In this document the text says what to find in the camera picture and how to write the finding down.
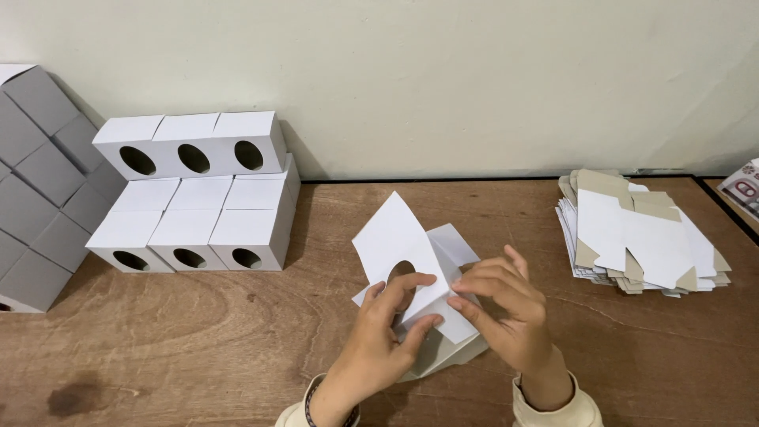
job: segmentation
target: white wall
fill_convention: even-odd
[[[96,122],[276,109],[306,178],[759,157],[756,0],[0,0]]]

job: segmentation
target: hand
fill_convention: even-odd
[[[441,315],[420,318],[403,343],[390,327],[396,312],[411,304],[416,286],[435,283],[432,274],[412,273],[380,282],[367,290],[351,336],[322,384],[311,397],[310,414],[319,427],[339,426],[354,406],[393,385],[417,359],[427,332],[442,323]]]
[[[495,320],[479,305],[455,296],[448,304],[469,320],[496,353],[522,373],[522,390],[539,410],[557,410],[574,393],[561,352],[551,343],[546,325],[546,297],[530,284],[526,260],[510,245],[506,258],[476,263],[452,289],[489,296],[505,308],[507,318]]]

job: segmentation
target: wood grain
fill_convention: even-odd
[[[746,213],[745,210],[741,209],[737,204],[735,204],[728,196],[725,195],[725,193],[722,193],[720,190],[717,190],[716,187],[719,184],[722,184],[722,181],[724,179],[705,179],[704,182],[709,185],[709,187],[714,190],[714,192],[720,196],[722,200],[727,203],[728,206],[730,206],[730,209],[733,209],[736,214],[738,214],[741,219],[743,219],[743,222],[748,224],[755,232],[759,232],[759,221],[756,221],[754,217]]]
[[[273,425],[338,355],[366,283],[351,238],[393,190],[481,257],[511,243],[606,425],[757,425],[759,248],[690,179],[667,191],[733,284],[673,299],[572,278],[553,181],[304,185],[281,273],[123,274],[90,255],[47,315],[0,316],[0,425]],[[510,426],[492,352],[367,400],[363,425]]]

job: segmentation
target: beige sleeve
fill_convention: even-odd
[[[552,412],[539,412],[524,399],[519,388],[521,376],[514,378],[514,427],[560,427],[572,425],[576,427],[603,427],[601,412],[593,399],[580,390],[577,378],[570,372],[575,384],[575,396],[562,409]]]
[[[311,384],[309,384],[306,393],[303,395],[303,400],[286,409],[285,412],[279,416],[279,419],[277,419],[275,427],[309,427],[308,421],[306,420],[306,397],[314,388],[321,384],[324,377],[326,377],[326,374],[317,375],[311,380]],[[360,418],[361,414],[359,413],[358,417],[356,417],[356,421],[351,424],[351,427],[356,427]]]

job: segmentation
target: bracelet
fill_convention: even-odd
[[[316,424],[313,423],[313,420],[311,419],[311,412],[310,412],[310,406],[311,406],[311,397],[313,396],[313,392],[319,388],[319,385],[312,388],[311,391],[308,392],[308,395],[306,396],[306,421],[308,421],[309,427],[317,427]],[[351,415],[348,416],[348,419],[345,420],[345,422],[342,424],[342,427],[351,427],[351,425],[356,422],[356,419],[358,418],[358,405],[354,406],[353,410],[351,411]]]

